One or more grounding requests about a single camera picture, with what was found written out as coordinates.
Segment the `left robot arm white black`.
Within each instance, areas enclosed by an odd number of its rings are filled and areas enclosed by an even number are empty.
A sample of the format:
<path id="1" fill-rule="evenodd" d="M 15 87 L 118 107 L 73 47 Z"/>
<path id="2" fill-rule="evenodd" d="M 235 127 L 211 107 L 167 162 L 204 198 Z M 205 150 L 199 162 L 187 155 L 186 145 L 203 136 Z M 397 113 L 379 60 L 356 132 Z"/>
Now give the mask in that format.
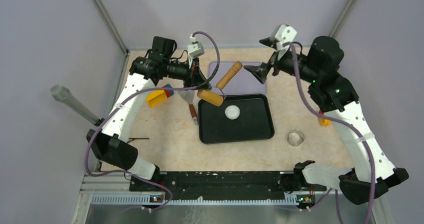
<path id="1" fill-rule="evenodd" d="M 141 178 L 149 191 L 160 186 L 156 173 L 159 167 L 139 154 L 128 143 L 131 128 L 148 94 L 154 91 L 210 90 L 210 79 L 200 71 L 199 57 L 205 53 L 197 41 L 200 31 L 192 33 L 187 46 L 187 60 L 173 57 L 177 43 L 173 39 L 155 36 L 145 56 L 133 60 L 126 82 L 109 115 L 97 123 L 97 129 L 87 133 L 88 146 L 100 161 L 117 167 L 118 172 Z"/>

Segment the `wooden dough roller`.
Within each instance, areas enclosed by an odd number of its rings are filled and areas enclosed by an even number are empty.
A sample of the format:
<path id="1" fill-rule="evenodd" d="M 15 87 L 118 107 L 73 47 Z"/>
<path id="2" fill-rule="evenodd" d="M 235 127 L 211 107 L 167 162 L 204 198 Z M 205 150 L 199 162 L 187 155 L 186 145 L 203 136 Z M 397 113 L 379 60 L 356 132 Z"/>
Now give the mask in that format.
<path id="1" fill-rule="evenodd" d="M 216 83 L 216 87 L 222 91 L 225 86 L 233 79 L 233 77 L 243 68 L 240 61 L 236 61 L 225 73 L 225 75 Z M 208 102 L 216 107 L 219 107 L 224 102 L 224 97 L 218 95 L 210 90 L 199 90 L 197 97 L 201 100 Z"/>

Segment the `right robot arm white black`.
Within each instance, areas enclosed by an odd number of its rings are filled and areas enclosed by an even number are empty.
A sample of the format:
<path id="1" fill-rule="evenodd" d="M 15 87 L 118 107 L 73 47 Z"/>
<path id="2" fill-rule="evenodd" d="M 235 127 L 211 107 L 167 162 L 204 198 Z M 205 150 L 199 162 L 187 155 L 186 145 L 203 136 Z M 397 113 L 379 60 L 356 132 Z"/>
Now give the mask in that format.
<path id="1" fill-rule="evenodd" d="M 294 186 L 307 190 L 311 185 L 321 185 L 340 191 L 350 202 L 360 205 L 406 181 L 407 170 L 396 167 L 385 156 L 363 115 L 352 83 L 338 72 L 344 58 L 339 42 L 318 36 L 306 55 L 291 51 L 286 40 L 281 46 L 283 55 L 275 52 L 267 62 L 247 65 L 245 69 L 261 83 L 268 74 L 277 76 L 279 72 L 296 76 L 298 83 L 308 82 L 307 92 L 320 110 L 319 117 L 331 122 L 353 161 L 352 168 L 311 160 L 299 162 L 293 169 Z"/>

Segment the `black baking tray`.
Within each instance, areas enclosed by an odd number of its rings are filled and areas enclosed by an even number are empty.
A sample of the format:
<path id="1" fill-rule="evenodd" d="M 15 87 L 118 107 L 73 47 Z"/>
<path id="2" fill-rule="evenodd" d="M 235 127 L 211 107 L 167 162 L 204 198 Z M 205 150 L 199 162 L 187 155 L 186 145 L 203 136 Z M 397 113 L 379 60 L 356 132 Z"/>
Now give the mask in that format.
<path id="1" fill-rule="evenodd" d="M 225 115 L 229 106 L 239 108 L 238 118 Z M 275 134 L 268 98 L 263 94 L 231 95 L 221 106 L 200 100 L 197 113 L 199 139 L 206 145 L 269 140 Z"/>

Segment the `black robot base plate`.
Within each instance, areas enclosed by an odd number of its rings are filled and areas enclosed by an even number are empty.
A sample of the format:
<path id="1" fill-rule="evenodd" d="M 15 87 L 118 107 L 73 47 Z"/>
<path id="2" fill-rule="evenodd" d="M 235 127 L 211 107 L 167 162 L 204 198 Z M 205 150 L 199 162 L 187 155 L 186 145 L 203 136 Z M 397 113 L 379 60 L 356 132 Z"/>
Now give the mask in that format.
<path id="1" fill-rule="evenodd" d="M 131 192 L 170 190 L 165 196 L 174 201 L 262 201 L 282 200 L 293 192 L 325 191 L 322 185 L 297 182 L 288 171 L 168 171 L 160 172 L 154 186 L 132 177 Z"/>

